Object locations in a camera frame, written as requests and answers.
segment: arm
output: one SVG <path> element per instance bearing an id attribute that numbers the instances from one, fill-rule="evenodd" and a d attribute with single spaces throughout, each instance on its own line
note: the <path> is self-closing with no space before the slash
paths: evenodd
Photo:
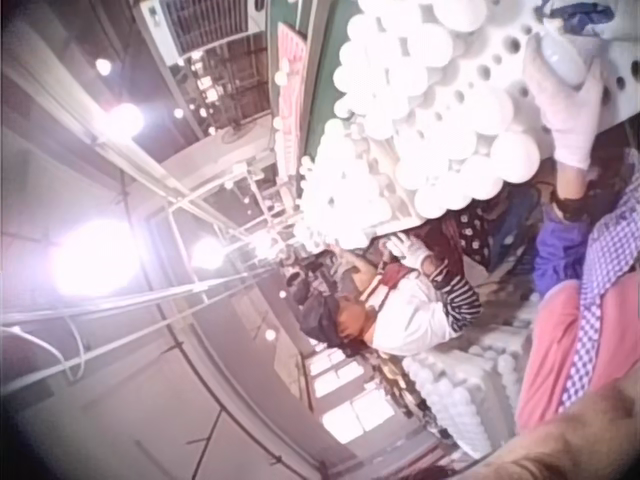
<path id="1" fill-rule="evenodd" d="M 387 247 L 406 266 L 425 275 L 442 293 L 444 313 L 454 333 L 460 333 L 482 313 L 478 293 L 466 278 L 453 273 L 448 261 L 438 259 L 420 240 L 398 233 Z"/>
<path id="2" fill-rule="evenodd" d="M 513 439 L 462 479 L 617 478 L 640 452 L 639 412 L 640 364 L 546 425 Z"/>
<path id="3" fill-rule="evenodd" d="M 452 273 L 448 262 L 428 256 L 422 263 L 422 273 L 429 279 L 433 288 L 443 294 L 444 313 L 451 329 L 460 333 L 471 325 L 482 313 L 480 296 L 466 278 Z"/>
<path id="4" fill-rule="evenodd" d="M 340 261 L 346 262 L 358 269 L 358 272 L 352 273 L 351 276 L 360 292 L 366 290 L 376 277 L 376 268 L 365 258 L 349 252 L 348 250 L 343 250 L 336 246 L 331 247 L 331 250 L 333 250 L 333 252 L 338 256 Z"/>
<path id="5" fill-rule="evenodd" d="M 540 55 L 537 37 L 527 44 L 524 78 L 552 131 L 557 162 L 554 204 L 544 212 L 534 271 L 536 289 L 545 295 L 565 280 L 582 277 L 590 232 L 583 199 L 604 84 L 599 59 L 579 91 L 563 84 Z"/>

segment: air conditioner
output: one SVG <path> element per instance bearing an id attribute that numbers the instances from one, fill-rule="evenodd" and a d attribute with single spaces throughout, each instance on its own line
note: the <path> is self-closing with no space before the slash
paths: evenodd
<path id="1" fill-rule="evenodd" d="M 264 0 L 143 0 L 140 8 L 167 66 L 265 30 Z"/>

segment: pink shirt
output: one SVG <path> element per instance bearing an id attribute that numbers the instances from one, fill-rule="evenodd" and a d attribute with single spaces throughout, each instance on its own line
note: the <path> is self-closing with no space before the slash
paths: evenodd
<path id="1" fill-rule="evenodd" d="M 602 300 L 600 348 L 589 390 L 624 376 L 640 361 L 640 273 L 622 277 Z M 525 432 L 555 416 L 569 375 L 580 320 L 580 283 L 569 280 L 551 290 L 533 331 L 516 415 Z"/>

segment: white glove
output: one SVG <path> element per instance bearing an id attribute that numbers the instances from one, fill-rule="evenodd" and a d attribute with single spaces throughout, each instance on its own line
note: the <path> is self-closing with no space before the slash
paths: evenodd
<path id="1" fill-rule="evenodd" d="M 433 255 L 424 243 L 415 237 L 408 237 L 404 233 L 391 235 L 387 241 L 387 248 L 407 267 L 422 272 L 425 259 Z"/>
<path id="2" fill-rule="evenodd" d="M 565 85 L 540 54 L 540 38 L 527 43 L 524 78 L 542 110 L 542 121 L 553 133 L 555 159 L 587 170 L 598 133 L 604 82 L 602 64 L 595 58 L 579 91 Z"/>

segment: red sign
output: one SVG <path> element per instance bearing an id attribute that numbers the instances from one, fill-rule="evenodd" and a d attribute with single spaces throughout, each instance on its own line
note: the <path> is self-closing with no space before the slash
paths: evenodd
<path id="1" fill-rule="evenodd" d="M 287 178 L 295 175 L 300 155 L 300 110 L 304 98 L 307 42 L 298 32 L 278 24 L 278 70 L 289 65 L 287 84 L 280 87 L 278 112 L 282 119 L 284 155 L 278 156 L 278 173 Z"/>

